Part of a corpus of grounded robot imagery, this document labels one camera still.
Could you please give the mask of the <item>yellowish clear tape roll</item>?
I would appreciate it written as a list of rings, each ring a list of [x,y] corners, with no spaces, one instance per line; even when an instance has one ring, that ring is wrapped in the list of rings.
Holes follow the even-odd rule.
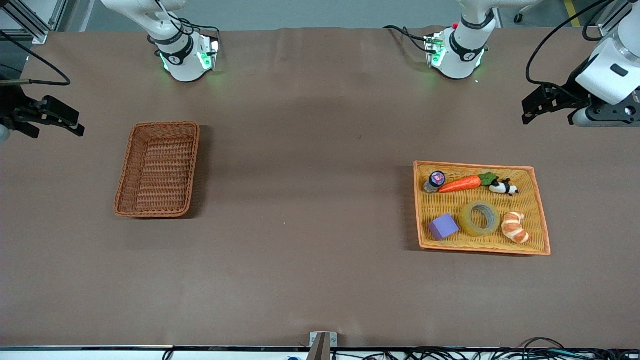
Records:
[[[485,217],[485,227],[480,227],[473,221],[474,211],[480,212],[480,214]],[[499,211],[498,208],[490,202],[476,200],[475,202],[467,203],[467,205],[462,208],[458,220],[459,227],[464,233],[474,238],[484,238],[498,230]]]

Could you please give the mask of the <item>brown deep wicker basket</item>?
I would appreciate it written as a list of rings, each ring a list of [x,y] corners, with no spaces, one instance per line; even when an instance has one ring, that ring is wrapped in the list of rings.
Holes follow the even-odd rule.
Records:
[[[147,121],[128,137],[114,214],[171,219],[186,215],[194,191],[201,127],[194,121]]]

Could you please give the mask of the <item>office chair caster leg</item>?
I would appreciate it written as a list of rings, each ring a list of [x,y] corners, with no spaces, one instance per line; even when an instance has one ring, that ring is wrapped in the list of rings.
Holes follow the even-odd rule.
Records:
[[[515,24],[519,24],[524,20],[525,13],[539,5],[544,0],[526,0],[513,18]]]

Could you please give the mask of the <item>toy croissant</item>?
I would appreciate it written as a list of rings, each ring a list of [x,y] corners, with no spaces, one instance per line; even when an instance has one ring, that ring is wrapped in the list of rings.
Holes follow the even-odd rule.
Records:
[[[531,235],[522,225],[526,215],[523,212],[512,211],[503,216],[502,233],[515,244],[523,244],[530,240]]]

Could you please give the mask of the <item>brown table cover sheet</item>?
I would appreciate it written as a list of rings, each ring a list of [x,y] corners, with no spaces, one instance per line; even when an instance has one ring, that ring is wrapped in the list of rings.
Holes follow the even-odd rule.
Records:
[[[523,125],[547,28],[498,29],[466,80],[381,29],[226,32],[173,80],[143,32],[34,47],[76,109],[0,145],[0,345],[640,347],[640,129]],[[180,218],[123,218],[139,123],[199,125]],[[549,256],[423,251],[413,163],[531,166]]]

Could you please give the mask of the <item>aluminium frame profile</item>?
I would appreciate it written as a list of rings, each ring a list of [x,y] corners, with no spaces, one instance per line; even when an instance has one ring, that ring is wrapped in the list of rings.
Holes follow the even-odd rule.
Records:
[[[19,40],[45,44],[60,29],[70,0],[0,0],[0,31]]]
[[[599,12],[595,20],[599,34],[603,37],[612,30],[615,30],[619,23],[630,14],[631,10],[632,4],[629,0],[611,0],[611,2]]]

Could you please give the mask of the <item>metal table edge bracket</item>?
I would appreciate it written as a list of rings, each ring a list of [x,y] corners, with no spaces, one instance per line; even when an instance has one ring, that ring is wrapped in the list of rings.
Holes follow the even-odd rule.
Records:
[[[338,346],[337,332],[310,332],[309,340],[306,360],[333,360],[332,347]]]

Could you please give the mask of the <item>orange flat wicker basket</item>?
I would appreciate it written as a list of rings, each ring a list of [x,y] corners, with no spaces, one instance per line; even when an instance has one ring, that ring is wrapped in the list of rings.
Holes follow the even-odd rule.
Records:
[[[442,172],[448,183],[468,177],[485,177],[487,173],[492,173],[499,180],[509,180],[514,194],[496,193],[487,186],[450,193],[428,193],[425,191],[425,183],[436,171]],[[418,243],[422,249],[514,256],[551,254],[546,215],[533,167],[415,161],[413,178]],[[429,227],[429,224],[446,214],[452,217],[457,227],[462,227],[463,219],[473,221],[476,226],[489,224],[489,219],[480,210],[465,210],[474,201],[486,201],[494,206],[497,225],[494,232],[478,236],[460,228],[454,234],[436,237],[435,228]],[[524,215],[521,225],[529,237],[523,243],[514,242],[502,231],[504,216],[510,212]]]

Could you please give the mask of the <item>left base connector board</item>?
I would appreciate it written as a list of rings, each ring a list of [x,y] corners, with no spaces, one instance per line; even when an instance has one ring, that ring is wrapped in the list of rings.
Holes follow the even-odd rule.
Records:
[[[446,55],[444,31],[423,37],[426,60],[429,68],[439,68]]]

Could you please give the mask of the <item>base connector board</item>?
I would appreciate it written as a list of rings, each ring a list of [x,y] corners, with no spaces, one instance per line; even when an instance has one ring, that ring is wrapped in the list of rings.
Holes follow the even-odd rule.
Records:
[[[446,55],[444,31],[423,37],[426,60],[429,68],[439,68]]]
[[[198,59],[204,71],[214,71],[219,51],[218,38],[200,35],[198,43]]]

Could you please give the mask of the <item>small jar purple lid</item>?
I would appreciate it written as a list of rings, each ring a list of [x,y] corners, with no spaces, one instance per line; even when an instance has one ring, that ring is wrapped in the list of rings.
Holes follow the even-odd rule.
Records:
[[[446,176],[441,171],[430,173],[423,183],[423,191],[428,194],[437,193],[446,184]]]

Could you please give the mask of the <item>orange toy carrot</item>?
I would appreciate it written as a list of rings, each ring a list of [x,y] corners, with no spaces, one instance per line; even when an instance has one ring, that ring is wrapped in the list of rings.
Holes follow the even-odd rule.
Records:
[[[479,187],[487,187],[491,185],[498,176],[492,172],[471,175],[460,178],[450,183],[446,183],[438,190],[439,193],[453,193],[459,191],[470,191]]]

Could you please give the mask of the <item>purple cube block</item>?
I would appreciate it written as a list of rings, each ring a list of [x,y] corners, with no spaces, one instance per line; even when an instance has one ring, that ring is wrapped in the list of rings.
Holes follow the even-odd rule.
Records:
[[[432,219],[427,224],[427,228],[434,238],[434,241],[440,242],[446,238],[458,233],[460,228],[450,213],[445,213],[438,218]]]

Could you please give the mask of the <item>right base connector board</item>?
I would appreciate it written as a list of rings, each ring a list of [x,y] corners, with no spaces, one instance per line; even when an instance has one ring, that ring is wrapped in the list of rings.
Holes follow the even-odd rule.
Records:
[[[204,71],[214,71],[219,51],[218,38],[200,35],[198,43],[198,59]]]

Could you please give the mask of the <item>black white panda toy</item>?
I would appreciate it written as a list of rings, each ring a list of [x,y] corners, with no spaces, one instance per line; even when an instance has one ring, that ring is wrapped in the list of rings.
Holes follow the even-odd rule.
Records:
[[[519,193],[518,187],[511,184],[510,178],[505,178],[504,180],[499,180],[498,178],[494,179],[493,182],[488,186],[488,189],[492,193],[496,194],[505,194],[510,197]]]

